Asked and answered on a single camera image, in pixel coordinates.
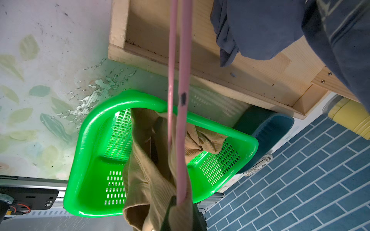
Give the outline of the tan tank top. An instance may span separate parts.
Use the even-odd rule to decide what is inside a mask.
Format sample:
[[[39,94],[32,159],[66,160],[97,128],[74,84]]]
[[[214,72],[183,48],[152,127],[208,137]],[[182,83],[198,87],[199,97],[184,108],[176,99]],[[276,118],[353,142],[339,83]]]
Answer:
[[[131,110],[132,151],[122,172],[125,220],[135,231],[204,231],[205,222],[187,197],[176,203],[177,164],[174,133],[167,131],[167,114],[144,108]]]

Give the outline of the pink wire hanger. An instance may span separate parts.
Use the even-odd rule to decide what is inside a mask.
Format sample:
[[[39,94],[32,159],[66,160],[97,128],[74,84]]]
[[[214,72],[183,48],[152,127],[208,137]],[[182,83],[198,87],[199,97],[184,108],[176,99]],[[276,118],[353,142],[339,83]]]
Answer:
[[[179,103],[177,107],[175,137],[173,138],[172,117],[178,1],[171,1],[168,59],[168,149],[175,151],[176,154],[176,204],[178,206],[181,205],[187,197],[188,185],[188,171],[185,161],[185,135],[191,70],[192,5],[193,1],[182,1],[178,82]]]

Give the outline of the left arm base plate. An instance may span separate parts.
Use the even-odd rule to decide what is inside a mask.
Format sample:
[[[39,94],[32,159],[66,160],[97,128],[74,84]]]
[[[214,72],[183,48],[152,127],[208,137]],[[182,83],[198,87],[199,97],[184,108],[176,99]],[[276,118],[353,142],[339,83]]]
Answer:
[[[3,187],[1,194],[10,197],[10,206],[17,211],[47,210],[58,197],[56,189]]]

